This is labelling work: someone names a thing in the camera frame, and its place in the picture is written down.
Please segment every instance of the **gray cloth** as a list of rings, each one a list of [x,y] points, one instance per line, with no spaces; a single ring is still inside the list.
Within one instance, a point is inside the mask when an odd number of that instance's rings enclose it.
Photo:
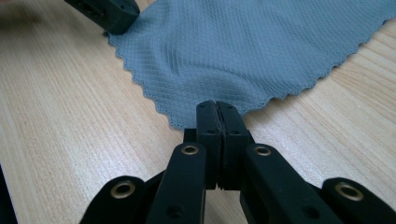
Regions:
[[[202,101],[243,116],[312,88],[395,16],[396,0],[157,0],[109,43],[171,125],[193,128]]]

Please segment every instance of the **wooden table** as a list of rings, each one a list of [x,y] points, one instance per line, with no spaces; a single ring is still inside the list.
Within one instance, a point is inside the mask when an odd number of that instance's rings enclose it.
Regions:
[[[182,142],[102,32],[62,1],[0,5],[0,160],[20,223],[78,223],[107,181],[148,180]],[[245,122],[308,182],[351,178],[396,209],[396,21]],[[237,192],[207,193],[205,223],[244,222]]]

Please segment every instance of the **metal screw hole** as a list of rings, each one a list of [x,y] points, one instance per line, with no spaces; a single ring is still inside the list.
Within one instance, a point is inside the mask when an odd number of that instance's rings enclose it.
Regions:
[[[186,146],[186,147],[183,147],[183,148],[181,149],[181,152],[182,152],[183,154],[186,154],[186,155],[189,155],[189,156],[190,156],[190,155],[197,154],[198,151],[199,151],[198,147],[194,147],[194,146]]]
[[[271,155],[271,150],[266,147],[255,147],[254,150],[256,151],[257,155],[259,155],[259,156]]]
[[[136,186],[130,180],[121,181],[111,189],[111,196],[115,199],[124,199],[134,193]]]
[[[349,200],[358,202],[364,198],[363,193],[361,193],[360,190],[350,186],[347,183],[340,182],[337,185],[335,185],[334,188],[337,191],[337,193],[339,193],[341,196],[345,198],[348,198]]]

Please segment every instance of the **fabric texture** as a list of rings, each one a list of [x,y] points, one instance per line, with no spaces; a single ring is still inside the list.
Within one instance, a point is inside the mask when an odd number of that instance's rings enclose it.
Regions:
[[[395,16],[396,0],[157,0],[109,43],[157,111],[194,128],[203,101],[244,116],[312,88]]]

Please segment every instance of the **light wood surface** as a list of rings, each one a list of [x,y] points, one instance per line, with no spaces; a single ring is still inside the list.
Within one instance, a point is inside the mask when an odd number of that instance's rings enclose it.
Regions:
[[[0,160],[20,223],[78,223],[107,181],[148,180],[182,142],[102,32],[63,1],[0,5]],[[396,209],[396,21],[245,122],[308,182],[351,178]],[[205,223],[245,222],[237,192],[207,193]]]

